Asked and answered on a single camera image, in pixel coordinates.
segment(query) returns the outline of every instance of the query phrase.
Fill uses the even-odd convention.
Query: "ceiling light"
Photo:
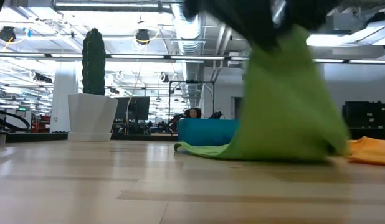
[[[52,57],[82,58],[81,54],[51,54]]]
[[[176,60],[224,60],[224,57],[218,56],[170,56],[171,59]]]
[[[138,7],[138,8],[145,8],[145,7],[158,7],[157,4],[127,4],[126,3],[99,3],[99,2],[58,2],[55,6],[71,6],[71,7],[77,7],[77,6],[82,6],[82,7]],[[169,9],[170,6],[164,5],[162,6],[165,9]]]
[[[25,54],[25,53],[2,53],[0,57],[45,57],[44,54]]]
[[[342,63],[341,59],[313,59],[314,62],[317,63]]]
[[[0,108],[19,108],[18,105],[0,105]]]
[[[1,89],[3,91],[5,91],[6,93],[13,93],[13,94],[22,94],[22,90],[20,88],[17,88],[17,87],[7,87],[7,86],[3,86],[1,87]]]
[[[350,60],[353,64],[385,65],[385,60]]]
[[[46,102],[43,102],[43,101],[39,101],[39,104],[46,105],[46,106],[51,106],[51,103],[46,103]]]
[[[249,60],[249,58],[248,57],[231,57],[231,60],[247,61],[247,60]]]
[[[22,101],[23,103],[29,103],[29,104],[36,104],[36,102],[35,101]]]
[[[341,43],[341,37],[333,34],[312,34],[306,40],[307,45],[314,47],[332,47]]]
[[[111,55],[112,58],[130,58],[130,59],[164,59],[161,55]]]

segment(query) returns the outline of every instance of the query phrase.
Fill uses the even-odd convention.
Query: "cactus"
[[[94,28],[83,41],[83,93],[105,94],[105,47],[103,36]]]

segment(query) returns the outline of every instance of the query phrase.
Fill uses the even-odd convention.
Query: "wooden floor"
[[[0,224],[385,223],[385,167],[213,161],[173,143],[0,147]]]

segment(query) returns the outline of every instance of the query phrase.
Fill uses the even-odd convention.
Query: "pillar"
[[[57,62],[50,132],[70,131],[68,95],[78,93],[77,62]]]

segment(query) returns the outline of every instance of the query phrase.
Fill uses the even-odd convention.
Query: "black cabinet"
[[[347,101],[342,115],[352,139],[385,139],[385,102]]]

